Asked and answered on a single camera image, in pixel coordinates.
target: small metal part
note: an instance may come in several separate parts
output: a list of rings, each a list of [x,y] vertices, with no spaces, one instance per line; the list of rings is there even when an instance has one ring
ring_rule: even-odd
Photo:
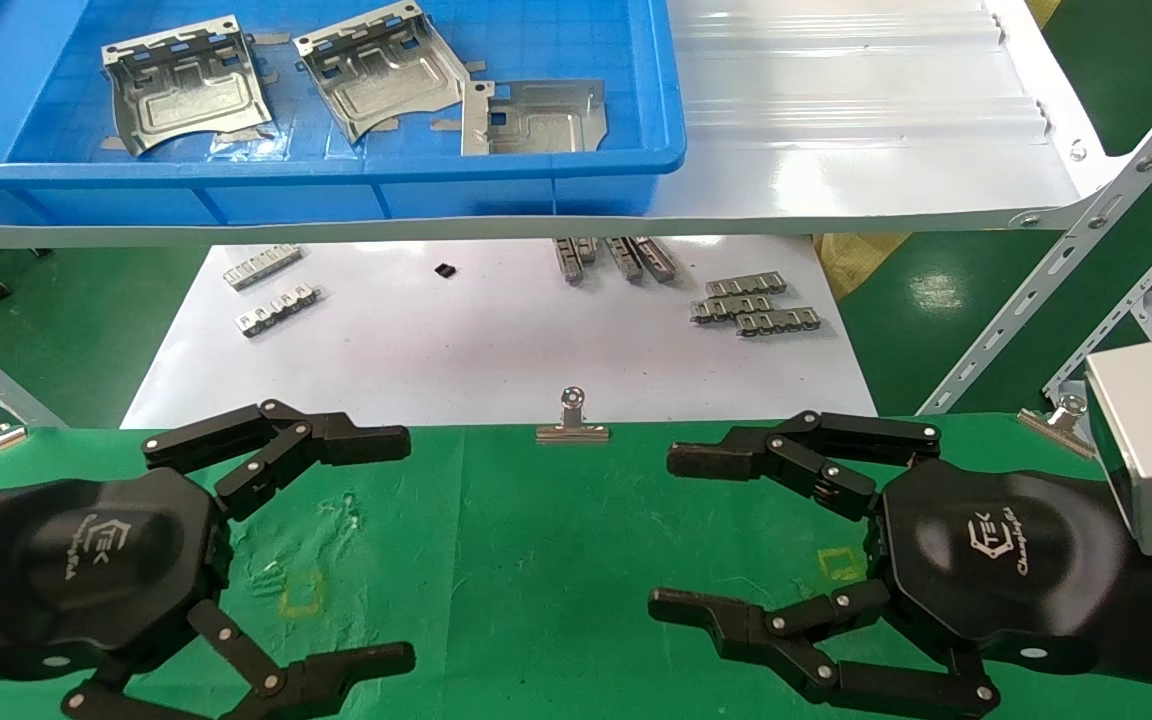
[[[319,301],[321,293],[319,288],[298,285],[271,301],[268,305],[257,306],[250,313],[237,316],[234,318],[234,324],[238,325],[238,332],[242,332],[244,336],[259,336],[260,333],[282,323],[289,316],[313,305]]]
[[[745,295],[742,297],[710,297],[691,304],[691,323],[717,323],[732,320],[736,314],[765,313],[772,310],[772,298],[765,295]]]
[[[660,247],[654,237],[635,237],[634,249],[658,283],[672,282],[673,278],[677,276],[679,266],[673,263],[668,252],[664,251],[664,247]]]
[[[820,318],[811,306],[791,306],[788,310],[736,314],[736,329],[743,338],[814,331],[819,327]]]
[[[594,260],[598,260],[598,238],[577,237],[573,240],[576,240],[576,255],[579,255],[581,264],[593,265]]]
[[[563,404],[562,424],[540,425],[536,429],[536,441],[539,445],[588,445],[605,444],[612,439],[611,430],[604,425],[586,425],[585,392],[579,387],[563,388],[559,400]]]
[[[585,268],[581,265],[576,243],[570,237],[554,240],[554,253],[558,255],[558,268],[562,270],[563,279],[569,285],[579,285],[585,279]]]
[[[1076,395],[1063,395],[1056,403],[1056,410],[1053,410],[1046,418],[1030,410],[1021,410],[1020,414],[1016,414],[1016,420],[1064,446],[1068,450],[1091,458],[1096,457],[1096,447],[1075,433],[1078,419],[1083,418],[1085,414],[1087,414],[1087,401]]]
[[[387,118],[465,99],[470,73],[415,1],[296,38],[296,51],[349,142]]]
[[[243,260],[238,265],[234,265],[233,268],[226,270],[221,276],[234,290],[243,290],[244,287],[256,285],[285,266],[296,263],[302,256],[303,253],[297,245],[274,245],[255,258]]]
[[[612,251],[612,260],[616,260],[616,266],[627,281],[637,282],[643,279],[643,264],[634,251],[632,238],[608,237],[607,249]]]
[[[132,156],[188,132],[234,132],[273,119],[234,15],[114,41],[101,56],[118,136]]]
[[[529,79],[502,85],[509,88],[508,96],[490,97],[480,108],[467,105],[462,113],[467,123],[473,115],[472,122],[486,128],[492,156],[594,151],[607,136],[602,79]]]
[[[755,295],[755,293],[766,291],[778,295],[790,287],[781,278],[781,273],[759,273],[756,275],[741,275],[740,278],[726,278],[721,281],[705,283],[705,291],[710,297],[736,297],[740,295]]]

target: metal clamp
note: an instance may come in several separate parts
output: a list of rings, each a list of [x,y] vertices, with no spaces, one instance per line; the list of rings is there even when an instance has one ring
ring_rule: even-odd
[[[612,439],[611,430],[604,425],[586,425],[585,392],[579,387],[563,391],[559,397],[563,404],[562,423],[558,425],[540,425],[536,429],[536,442],[539,445],[589,445],[605,444]]]

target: white shelf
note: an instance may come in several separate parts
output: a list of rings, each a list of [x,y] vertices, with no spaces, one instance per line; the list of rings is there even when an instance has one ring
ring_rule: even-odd
[[[1102,153],[1023,0],[669,9],[689,150],[646,217],[310,223],[297,241],[1009,227],[1087,200],[1126,165]],[[274,243],[285,233],[119,228],[116,242]],[[0,247],[109,242],[108,228],[0,228]]]

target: green mat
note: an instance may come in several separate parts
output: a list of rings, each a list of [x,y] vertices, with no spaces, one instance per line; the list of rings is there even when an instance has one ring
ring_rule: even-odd
[[[968,468],[1097,471],[1010,416],[935,423],[945,456]],[[771,670],[718,660],[702,630],[646,614],[655,585],[778,606],[864,573],[859,524],[768,480],[664,472],[669,442],[714,441],[726,429],[617,425],[604,447],[538,447],[531,427],[416,429],[408,461],[316,468],[238,525],[221,606],[280,664],[415,644],[414,673],[353,691],[342,717],[355,719],[863,717],[808,705]],[[132,477],[145,434],[44,430],[0,455],[0,487]],[[933,667],[884,624],[825,647]],[[992,719],[1152,717],[1152,687],[998,664],[990,673],[1005,697]],[[0,683],[0,717],[60,719],[77,683]],[[243,685],[197,641],[129,692],[215,717]]]

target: blue plastic tray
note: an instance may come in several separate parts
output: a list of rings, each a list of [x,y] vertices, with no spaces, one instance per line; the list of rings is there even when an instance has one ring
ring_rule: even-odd
[[[236,14],[291,33],[384,0],[0,0],[0,223],[302,223],[516,214],[641,214],[685,151],[666,0],[422,0],[476,79],[602,78],[596,152],[460,154],[442,113],[399,119],[349,146],[291,45],[252,46],[278,82],[278,141],[219,147],[211,132],[132,159],[115,137],[101,46]]]

